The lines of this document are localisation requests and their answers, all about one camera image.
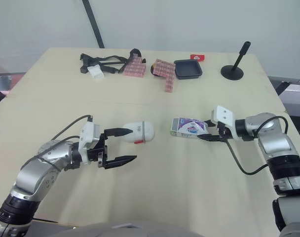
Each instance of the round stand base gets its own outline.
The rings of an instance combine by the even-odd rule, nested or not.
[[[243,71],[240,68],[236,68],[232,71],[233,65],[227,65],[221,68],[221,75],[229,80],[239,80],[243,77]]]

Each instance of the purple packaging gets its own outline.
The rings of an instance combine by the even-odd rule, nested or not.
[[[197,137],[200,134],[208,134],[208,125],[205,122],[192,118],[174,118],[170,133],[179,137]]]

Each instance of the red object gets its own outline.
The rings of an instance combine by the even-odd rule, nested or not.
[[[202,55],[199,55],[199,54],[191,54],[190,55],[190,58],[191,59],[196,59],[198,62],[202,62],[205,60],[205,55],[202,54]]]
[[[135,144],[140,144],[140,143],[143,143],[143,140],[135,141],[134,143],[135,143]]]

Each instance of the black pole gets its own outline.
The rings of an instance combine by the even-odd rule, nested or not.
[[[221,75],[229,80],[239,80],[243,77],[243,71],[238,67],[243,55],[245,55],[251,45],[251,42],[244,42],[240,52],[239,57],[235,61],[234,65],[226,65],[221,68]]]
[[[231,71],[234,71],[237,67],[238,64],[240,63],[242,57],[247,53],[251,43],[249,41],[244,42],[240,52],[239,52],[239,57],[237,58],[237,61],[235,61],[235,64],[233,65]]]
[[[91,8],[91,5],[90,5],[90,2],[89,2],[89,0],[82,0],[82,2],[83,2],[83,5],[84,5],[84,8],[86,10],[87,17],[90,20],[90,23],[91,23],[93,32],[95,34],[95,38],[97,40],[97,43],[99,44],[100,48],[105,48],[105,46],[103,44],[103,40],[102,40],[102,36],[101,36],[100,30],[99,30],[99,28],[98,28],[98,26],[96,24],[96,20],[95,20],[94,14],[92,12],[92,8]]]

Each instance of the white bottle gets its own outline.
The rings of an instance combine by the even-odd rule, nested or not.
[[[123,128],[128,128],[134,132],[122,136],[126,142],[134,142],[135,144],[149,142],[154,138],[154,127],[150,122],[130,122],[126,123]]]

